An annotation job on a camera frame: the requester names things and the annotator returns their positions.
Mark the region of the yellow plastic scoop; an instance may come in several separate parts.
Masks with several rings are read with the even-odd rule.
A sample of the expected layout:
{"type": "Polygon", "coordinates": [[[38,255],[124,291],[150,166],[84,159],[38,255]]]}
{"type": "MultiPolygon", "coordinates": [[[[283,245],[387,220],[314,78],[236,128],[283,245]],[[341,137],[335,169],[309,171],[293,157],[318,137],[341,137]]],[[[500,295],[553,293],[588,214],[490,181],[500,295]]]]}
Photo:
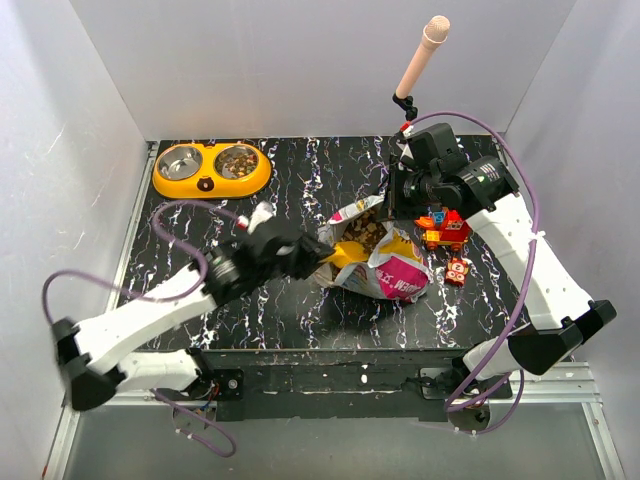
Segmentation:
{"type": "Polygon", "coordinates": [[[324,263],[331,263],[339,269],[351,263],[367,262],[369,254],[362,244],[355,241],[337,242],[333,246],[334,252],[323,260],[324,263]]]}

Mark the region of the cat food bag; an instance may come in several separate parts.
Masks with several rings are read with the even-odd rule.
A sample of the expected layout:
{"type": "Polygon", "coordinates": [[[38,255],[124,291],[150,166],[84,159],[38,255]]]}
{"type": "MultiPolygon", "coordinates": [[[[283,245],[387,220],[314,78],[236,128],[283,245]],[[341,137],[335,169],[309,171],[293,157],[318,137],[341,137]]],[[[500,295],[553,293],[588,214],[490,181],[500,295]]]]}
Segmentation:
{"type": "Polygon", "coordinates": [[[339,287],[378,300],[413,303],[426,291],[428,269],[421,250],[405,231],[389,220],[377,220],[383,199],[381,195],[371,195],[358,200],[338,210],[319,228],[320,241],[332,247],[337,242],[358,242],[369,258],[342,269],[324,263],[314,273],[314,279],[323,287],[339,287]]]}

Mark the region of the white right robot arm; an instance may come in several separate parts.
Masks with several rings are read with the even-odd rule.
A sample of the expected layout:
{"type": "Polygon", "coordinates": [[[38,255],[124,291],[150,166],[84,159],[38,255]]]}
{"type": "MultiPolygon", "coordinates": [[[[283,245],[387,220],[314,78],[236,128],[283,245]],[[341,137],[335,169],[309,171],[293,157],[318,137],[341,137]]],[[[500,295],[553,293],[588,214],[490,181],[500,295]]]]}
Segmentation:
{"type": "Polygon", "coordinates": [[[475,397],[489,379],[517,370],[542,375],[616,317],[610,301],[592,299],[569,275],[500,159],[484,156],[470,162],[450,154],[419,162],[391,156],[383,218],[414,220],[430,204],[456,211],[482,238],[519,287],[512,319],[526,312],[530,321],[457,360],[451,374],[460,395],[475,397]]]}

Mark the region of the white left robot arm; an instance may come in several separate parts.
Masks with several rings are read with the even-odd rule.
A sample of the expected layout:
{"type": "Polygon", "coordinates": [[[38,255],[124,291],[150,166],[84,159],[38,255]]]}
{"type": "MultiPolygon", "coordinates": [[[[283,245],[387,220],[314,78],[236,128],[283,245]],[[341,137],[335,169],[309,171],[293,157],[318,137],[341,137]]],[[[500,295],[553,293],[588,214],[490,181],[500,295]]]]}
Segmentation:
{"type": "Polygon", "coordinates": [[[94,318],[61,319],[52,326],[58,368],[76,411],[105,404],[116,394],[166,389],[205,398],[215,380],[200,350],[141,353],[147,341],[195,317],[252,293],[278,277],[306,279],[334,248],[271,218],[193,260],[154,288],[94,318]]]}

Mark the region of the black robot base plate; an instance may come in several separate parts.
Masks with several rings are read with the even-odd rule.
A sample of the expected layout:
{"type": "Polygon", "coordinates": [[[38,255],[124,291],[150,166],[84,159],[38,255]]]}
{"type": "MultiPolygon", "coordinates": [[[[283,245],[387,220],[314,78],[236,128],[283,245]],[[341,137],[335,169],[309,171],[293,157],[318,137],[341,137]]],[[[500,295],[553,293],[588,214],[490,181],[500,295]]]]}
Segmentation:
{"type": "Polygon", "coordinates": [[[189,349],[189,400],[212,399],[221,422],[416,418],[443,422],[454,349],[189,349]]]}

